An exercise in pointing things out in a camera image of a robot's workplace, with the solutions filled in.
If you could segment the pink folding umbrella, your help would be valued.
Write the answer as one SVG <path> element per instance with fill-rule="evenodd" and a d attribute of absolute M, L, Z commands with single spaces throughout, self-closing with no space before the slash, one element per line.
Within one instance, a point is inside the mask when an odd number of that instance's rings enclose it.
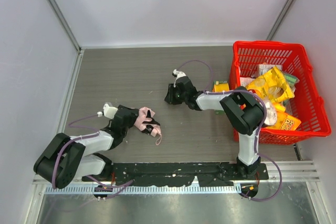
<path fill-rule="evenodd" d="M 156 146 L 161 144 L 162 131 L 161 125 L 154 119 L 155 112 L 147 107 L 139 109 L 139 115 L 134 123 L 134 126 L 142 133 L 156 137 Z"/>

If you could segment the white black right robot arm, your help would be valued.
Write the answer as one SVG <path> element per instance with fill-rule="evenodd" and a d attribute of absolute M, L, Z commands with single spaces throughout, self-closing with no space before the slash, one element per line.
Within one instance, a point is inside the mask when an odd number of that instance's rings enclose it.
<path fill-rule="evenodd" d="M 222 92 L 198 91 L 184 72 L 178 71 L 173 77 L 164 101 L 171 105 L 184 103 L 195 111 L 223 111 L 238 132 L 237 170 L 243 178 L 255 175 L 261 162 L 259 135 L 267 114 L 262 100 L 242 86 Z"/>

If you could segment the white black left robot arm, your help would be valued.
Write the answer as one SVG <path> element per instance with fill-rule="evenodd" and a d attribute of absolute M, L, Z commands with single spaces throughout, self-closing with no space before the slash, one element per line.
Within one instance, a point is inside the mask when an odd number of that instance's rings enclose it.
<path fill-rule="evenodd" d="M 92 134 L 56 134 L 35 162 L 33 171 L 54 189 L 63 189 L 77 178 L 110 179 L 112 161 L 100 152 L 116 148 L 123 141 L 136 122 L 139 109 L 106 103 L 102 111 L 93 115 L 101 116 L 109 119 L 108 125 Z"/>

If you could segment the orange green carton box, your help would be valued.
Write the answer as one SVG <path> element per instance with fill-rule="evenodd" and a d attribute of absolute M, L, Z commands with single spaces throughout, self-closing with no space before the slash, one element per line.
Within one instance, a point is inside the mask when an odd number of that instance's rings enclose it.
<path fill-rule="evenodd" d="M 213 82 L 213 92 L 226 92 L 229 91 L 229 83 L 227 81 L 214 81 Z"/>

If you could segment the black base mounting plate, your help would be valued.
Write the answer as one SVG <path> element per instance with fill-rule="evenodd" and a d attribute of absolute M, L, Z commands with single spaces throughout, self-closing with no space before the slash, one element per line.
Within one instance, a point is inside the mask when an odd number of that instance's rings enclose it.
<path fill-rule="evenodd" d="M 133 180 L 132 186 L 140 187 L 187 187 L 197 179 L 201 187 L 214 187 L 229 186 L 235 180 L 267 180 L 269 176 L 264 163 L 250 175 L 243 173 L 237 164 L 229 162 L 114 163 L 108 171 L 93 178 L 117 185 Z"/>

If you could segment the red plastic basket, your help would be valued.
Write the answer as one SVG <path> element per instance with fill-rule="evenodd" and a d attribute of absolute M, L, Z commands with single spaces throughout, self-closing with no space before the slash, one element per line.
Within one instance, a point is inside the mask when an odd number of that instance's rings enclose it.
<path fill-rule="evenodd" d="M 250 77 L 259 64 L 282 65 L 286 73 L 299 79 L 295 97 L 290 100 L 292 115 L 301 121 L 295 131 L 263 128 L 261 144 L 291 145 L 311 137 L 326 137 L 331 126 L 313 79 L 313 67 L 306 50 L 301 44 L 277 41 L 236 41 L 233 44 L 233 59 L 229 75 L 229 86 L 241 85 L 241 77 Z"/>

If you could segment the white wrapped packet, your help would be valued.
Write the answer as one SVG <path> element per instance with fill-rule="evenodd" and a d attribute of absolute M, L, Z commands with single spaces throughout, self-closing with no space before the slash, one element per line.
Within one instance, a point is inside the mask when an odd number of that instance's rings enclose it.
<path fill-rule="evenodd" d="M 259 64 L 257 67 L 257 76 L 262 76 L 273 67 L 277 67 L 279 70 L 282 70 L 282 65 L 271 65 L 271 64 Z"/>

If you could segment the yellow chips bag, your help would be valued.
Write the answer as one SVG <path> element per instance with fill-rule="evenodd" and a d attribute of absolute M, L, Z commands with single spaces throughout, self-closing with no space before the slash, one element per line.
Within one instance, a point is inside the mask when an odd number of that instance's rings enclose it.
<path fill-rule="evenodd" d="M 257 77 L 246 86 L 246 89 L 272 103 L 280 103 L 295 97 L 295 93 L 286 81 L 284 74 L 277 67 L 273 67 Z"/>

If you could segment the orange snack bag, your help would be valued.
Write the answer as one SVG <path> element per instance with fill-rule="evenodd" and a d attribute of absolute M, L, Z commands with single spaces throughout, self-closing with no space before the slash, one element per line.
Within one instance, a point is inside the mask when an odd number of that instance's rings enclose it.
<path fill-rule="evenodd" d="M 272 130 L 284 130 L 284 131 L 295 131 L 301 124 L 301 121 L 286 113 L 277 112 L 277 122 L 273 126 L 268 126 L 267 129 Z"/>

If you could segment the green snack packet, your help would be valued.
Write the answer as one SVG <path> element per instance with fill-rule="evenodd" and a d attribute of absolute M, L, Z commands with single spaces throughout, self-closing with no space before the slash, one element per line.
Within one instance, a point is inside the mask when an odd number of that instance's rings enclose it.
<path fill-rule="evenodd" d="M 296 76 L 293 76 L 291 74 L 288 73 L 283 73 L 286 82 L 291 86 L 294 87 L 297 83 L 299 83 L 299 79 Z"/>

